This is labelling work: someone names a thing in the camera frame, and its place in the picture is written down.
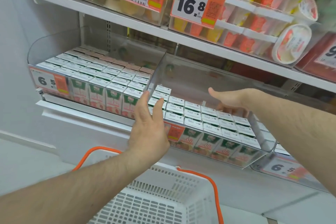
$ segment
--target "floor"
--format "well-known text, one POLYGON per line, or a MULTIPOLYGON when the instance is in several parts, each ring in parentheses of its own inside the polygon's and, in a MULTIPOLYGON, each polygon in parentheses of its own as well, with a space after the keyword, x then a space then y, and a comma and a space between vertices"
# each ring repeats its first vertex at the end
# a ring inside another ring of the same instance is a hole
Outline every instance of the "floor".
MULTIPOLYGON (((60 175, 73 167, 54 154, 0 139, 0 195, 60 175)), ((221 205, 221 210, 225 224, 278 224, 224 205, 221 205)))

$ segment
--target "person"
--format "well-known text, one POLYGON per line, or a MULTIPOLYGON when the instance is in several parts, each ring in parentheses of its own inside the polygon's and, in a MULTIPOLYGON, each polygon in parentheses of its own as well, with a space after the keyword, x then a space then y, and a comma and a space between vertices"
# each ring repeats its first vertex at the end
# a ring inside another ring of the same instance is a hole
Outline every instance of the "person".
MULTIPOLYGON (((336 195, 336 116, 256 89, 209 94, 220 109, 252 111, 286 150, 336 195)), ((169 149, 160 99, 150 115, 145 92, 129 146, 118 156, 0 197, 0 223, 87 223, 169 149)))

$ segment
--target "white plastic basket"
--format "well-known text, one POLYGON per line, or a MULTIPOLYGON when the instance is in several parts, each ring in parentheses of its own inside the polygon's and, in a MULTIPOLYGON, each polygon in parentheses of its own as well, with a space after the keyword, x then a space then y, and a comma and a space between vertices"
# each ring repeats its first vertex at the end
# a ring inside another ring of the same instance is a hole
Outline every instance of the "white plastic basket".
MULTIPOLYGON (((74 170, 119 154, 90 149, 74 170)), ((194 171, 156 163, 124 188, 89 224, 223 224, 213 180, 194 171)))

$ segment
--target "basket handle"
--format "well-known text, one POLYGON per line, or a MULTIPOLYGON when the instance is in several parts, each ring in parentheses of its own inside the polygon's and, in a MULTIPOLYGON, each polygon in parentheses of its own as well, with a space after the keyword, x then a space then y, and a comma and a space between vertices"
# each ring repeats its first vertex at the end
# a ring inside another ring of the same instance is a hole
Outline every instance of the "basket handle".
MULTIPOLYGON (((77 164, 77 166, 72 171, 78 170, 83 165, 83 163, 88 158, 88 156, 92 152, 94 152, 95 150, 107 150, 107 151, 112 151, 112 152, 115 152, 115 153, 118 153, 118 154, 122 153, 122 151, 120 151, 120 150, 115 150, 115 149, 104 147, 104 146, 93 147, 85 153, 85 155, 82 157, 81 161, 77 164)), ((181 167, 176 167, 176 169, 177 169, 177 171, 180 171, 180 172, 189 173, 189 174, 193 174, 193 175, 197 175, 197 176, 200 176, 202 178, 205 178, 212 184, 212 187, 213 187, 213 190, 214 190, 214 193, 215 193, 215 203, 216 203, 216 210, 217 210, 217 215, 218 215, 218 223, 219 224, 224 224, 221 207, 219 205, 218 189, 217 189, 216 183, 210 177, 208 177, 206 175, 203 175, 203 174, 200 174, 198 172, 181 169, 181 167)))

